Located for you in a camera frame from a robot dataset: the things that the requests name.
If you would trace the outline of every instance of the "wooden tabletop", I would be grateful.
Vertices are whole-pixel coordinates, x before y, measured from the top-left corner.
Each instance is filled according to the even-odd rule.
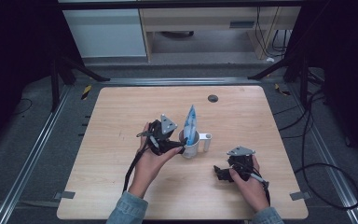
[[[208,96],[218,97],[216,103]],[[228,168],[227,151],[255,150],[261,175],[269,181],[271,205],[282,218],[308,215],[265,93],[258,86],[114,87],[101,90],[57,216],[107,219],[120,198],[124,177],[140,146],[137,133],[165,114],[178,124],[177,141],[191,105],[198,131],[211,133],[208,152],[193,159],[173,157],[149,187],[145,219],[251,219],[254,215],[234,183],[217,179],[213,166]]]

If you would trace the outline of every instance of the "right hand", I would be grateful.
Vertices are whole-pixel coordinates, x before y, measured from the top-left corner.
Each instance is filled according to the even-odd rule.
[[[260,172],[260,166],[258,165],[255,156],[252,157],[252,160],[255,169]],[[258,180],[250,176],[248,181],[244,181],[234,169],[229,169],[229,173],[240,190],[243,199],[252,206],[256,213],[269,207],[266,192],[263,189],[263,185]]]
[[[147,131],[148,128],[149,123],[147,122],[143,132]],[[145,142],[146,137],[142,136],[141,145],[139,146],[138,151],[142,149]],[[141,159],[135,165],[135,174],[128,192],[139,198],[143,198],[146,194],[147,188],[156,178],[165,162],[175,156],[181,149],[181,147],[173,148],[159,156],[152,152],[151,149],[146,150],[144,154],[142,154]]]

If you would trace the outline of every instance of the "gray sleeve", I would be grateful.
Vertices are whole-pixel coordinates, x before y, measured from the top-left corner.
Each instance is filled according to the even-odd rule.
[[[124,191],[106,224],[140,224],[145,217],[147,206],[147,201]]]
[[[283,221],[275,208],[268,207],[255,214],[252,220],[254,224],[283,224]]]

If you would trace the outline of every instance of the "metal rail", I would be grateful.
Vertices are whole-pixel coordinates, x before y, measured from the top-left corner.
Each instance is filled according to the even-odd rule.
[[[69,90],[71,89],[70,86],[64,86],[62,89],[62,100],[61,103],[58,105],[57,109],[48,117],[48,120],[45,123],[41,133],[39,134],[34,147],[32,148],[27,160],[25,161],[24,165],[21,168],[19,175],[17,176],[16,181],[14,182],[13,186],[10,189],[10,192],[6,196],[5,200],[0,206],[0,224],[7,223],[8,219],[10,218],[11,213],[13,212],[14,208],[16,207],[17,202],[22,194],[22,191],[25,188],[25,185],[28,182],[29,177],[36,166],[36,163],[39,159],[40,154],[43,151],[43,148],[48,141],[48,138],[51,134],[52,129],[57,121],[58,116],[62,112],[62,108],[66,102],[67,95]]]
[[[206,85],[243,85],[258,84],[261,80],[247,77],[170,77],[170,78],[111,78],[99,82],[100,85],[113,86],[206,86]]]
[[[296,94],[298,91],[296,91],[292,85],[289,85],[289,88],[290,88],[290,92],[295,92],[294,98],[296,100],[296,103],[298,105],[301,105],[301,103],[299,101],[299,97]],[[304,113],[304,108],[302,106],[299,106],[298,108],[300,108],[301,113]],[[324,139],[322,138],[322,135],[320,134],[317,126],[315,124],[313,124],[310,130],[311,130],[312,141],[313,141],[316,149],[318,150],[318,153],[321,156],[322,160],[324,160],[324,162],[326,162],[328,164],[338,166],[336,160],[334,159],[334,157],[330,153],[326,143],[324,142]],[[339,172],[337,170],[333,170],[331,168],[327,168],[326,170],[330,176],[330,179],[331,179],[334,187],[336,188],[337,194],[338,194],[340,200],[342,201],[342,203],[345,206],[351,206],[351,205],[356,204],[357,203],[356,196],[353,193],[353,191],[351,190],[351,186],[348,183],[345,176],[341,172]],[[352,223],[358,224],[358,207],[348,210],[347,214],[348,214],[349,218],[351,219]]]

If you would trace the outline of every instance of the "finger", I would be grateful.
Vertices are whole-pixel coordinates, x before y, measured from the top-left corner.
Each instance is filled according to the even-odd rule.
[[[258,173],[260,173],[260,165],[257,162],[257,158],[255,157],[255,155],[252,157],[252,161],[254,163],[254,168],[257,170]]]
[[[245,183],[244,180],[240,177],[240,175],[235,171],[234,169],[229,169],[229,174],[231,175],[231,178],[234,180],[236,184]]]
[[[161,155],[161,157],[164,158],[165,161],[170,160],[172,157],[174,157],[176,154],[178,154],[178,152],[181,150],[181,147],[176,147],[173,148],[171,150],[168,150],[166,153],[164,153],[163,155]]]
[[[149,122],[146,123],[145,127],[144,127],[144,132],[146,132],[149,129]]]

